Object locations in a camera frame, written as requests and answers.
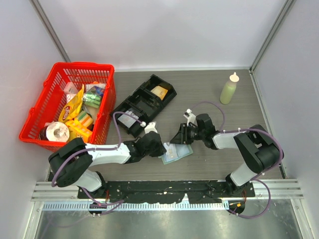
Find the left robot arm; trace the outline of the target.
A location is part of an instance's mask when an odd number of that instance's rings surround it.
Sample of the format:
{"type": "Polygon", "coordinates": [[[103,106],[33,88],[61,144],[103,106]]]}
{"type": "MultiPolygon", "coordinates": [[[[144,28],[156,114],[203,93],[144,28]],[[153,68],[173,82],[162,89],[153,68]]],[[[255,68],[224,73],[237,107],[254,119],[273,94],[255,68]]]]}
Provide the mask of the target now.
{"type": "Polygon", "coordinates": [[[146,156],[160,157],[166,149],[158,133],[151,131],[119,145],[94,145],[76,138],[52,153],[49,164],[53,172],[52,187],[75,185],[93,198],[102,198],[108,189],[101,173],[89,167],[102,164],[130,164],[146,156]]]}

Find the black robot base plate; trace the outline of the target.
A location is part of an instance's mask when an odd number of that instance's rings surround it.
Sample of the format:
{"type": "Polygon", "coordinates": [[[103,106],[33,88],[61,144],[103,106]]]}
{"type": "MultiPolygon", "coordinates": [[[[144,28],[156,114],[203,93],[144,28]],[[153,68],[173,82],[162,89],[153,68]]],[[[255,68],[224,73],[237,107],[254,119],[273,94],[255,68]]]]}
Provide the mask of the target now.
{"type": "Polygon", "coordinates": [[[90,195],[95,199],[132,204],[178,204],[187,196],[191,204],[204,204],[221,202],[222,198],[252,198],[255,190],[252,183],[233,190],[227,182],[218,180],[109,181],[90,195]]]}

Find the white credit card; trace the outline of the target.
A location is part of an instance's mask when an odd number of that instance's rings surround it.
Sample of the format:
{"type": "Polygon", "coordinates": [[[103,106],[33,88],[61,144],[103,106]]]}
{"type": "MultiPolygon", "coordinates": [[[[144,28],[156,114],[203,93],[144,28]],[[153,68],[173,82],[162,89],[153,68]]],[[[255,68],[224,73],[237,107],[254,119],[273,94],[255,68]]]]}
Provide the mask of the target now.
{"type": "Polygon", "coordinates": [[[175,144],[167,142],[167,143],[164,143],[164,147],[166,149],[165,160],[167,162],[170,162],[170,161],[178,159],[178,154],[177,154],[177,150],[176,150],[175,144]]]}

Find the green leather card holder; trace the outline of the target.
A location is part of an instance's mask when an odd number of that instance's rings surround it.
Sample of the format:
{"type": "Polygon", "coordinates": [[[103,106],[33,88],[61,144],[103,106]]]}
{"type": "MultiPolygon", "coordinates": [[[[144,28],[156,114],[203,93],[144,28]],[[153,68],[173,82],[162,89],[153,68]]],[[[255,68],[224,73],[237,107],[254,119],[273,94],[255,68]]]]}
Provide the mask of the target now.
{"type": "Polygon", "coordinates": [[[187,157],[187,156],[193,154],[193,150],[192,150],[190,145],[175,144],[175,146],[176,146],[176,150],[177,150],[177,154],[178,154],[178,159],[170,161],[170,162],[167,162],[165,160],[165,154],[163,154],[162,156],[160,156],[160,158],[162,159],[162,162],[163,162],[164,165],[169,164],[169,163],[173,163],[175,161],[178,161],[178,160],[180,160],[180,159],[182,159],[184,157],[187,157]]]}

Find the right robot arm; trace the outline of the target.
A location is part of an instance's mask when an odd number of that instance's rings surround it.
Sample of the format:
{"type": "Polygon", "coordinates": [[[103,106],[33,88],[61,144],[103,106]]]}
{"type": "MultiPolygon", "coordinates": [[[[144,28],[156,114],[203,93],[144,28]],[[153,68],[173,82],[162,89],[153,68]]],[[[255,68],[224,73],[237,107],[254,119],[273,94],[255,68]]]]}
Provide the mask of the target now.
{"type": "Polygon", "coordinates": [[[180,125],[170,143],[190,145],[199,140],[212,150],[232,148],[240,151],[244,163],[225,178],[225,191],[229,196],[238,196],[251,179],[270,169],[284,156],[274,138],[259,124],[247,130],[221,131],[216,130],[208,114],[185,113],[184,117],[187,122],[180,125]]]}

